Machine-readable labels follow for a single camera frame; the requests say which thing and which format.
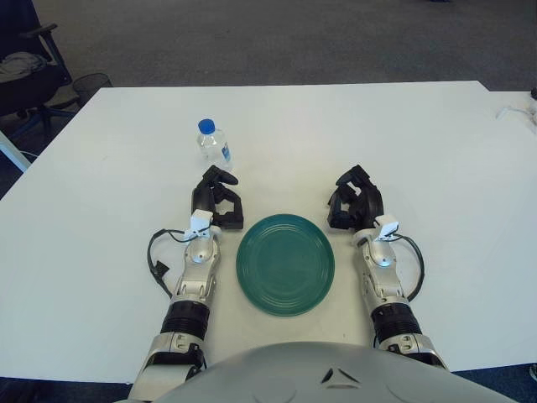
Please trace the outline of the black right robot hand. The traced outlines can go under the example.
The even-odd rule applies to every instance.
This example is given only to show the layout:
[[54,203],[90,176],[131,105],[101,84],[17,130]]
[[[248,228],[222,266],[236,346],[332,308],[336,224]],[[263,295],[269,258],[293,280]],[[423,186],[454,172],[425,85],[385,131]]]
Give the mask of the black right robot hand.
[[328,225],[336,229],[372,228],[375,218],[384,214],[381,192],[360,165],[353,166],[336,181],[328,206]]

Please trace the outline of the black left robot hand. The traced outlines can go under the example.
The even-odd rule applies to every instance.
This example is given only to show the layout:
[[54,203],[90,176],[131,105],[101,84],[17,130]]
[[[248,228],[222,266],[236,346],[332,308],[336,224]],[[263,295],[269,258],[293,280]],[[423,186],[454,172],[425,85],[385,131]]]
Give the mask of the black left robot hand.
[[[211,165],[203,174],[201,181],[192,192],[191,211],[196,209],[213,214],[211,224],[220,229],[243,229],[244,216],[240,196],[227,188],[236,186],[238,178],[233,174]],[[228,201],[233,205],[231,211],[223,214],[216,211],[216,205]]]

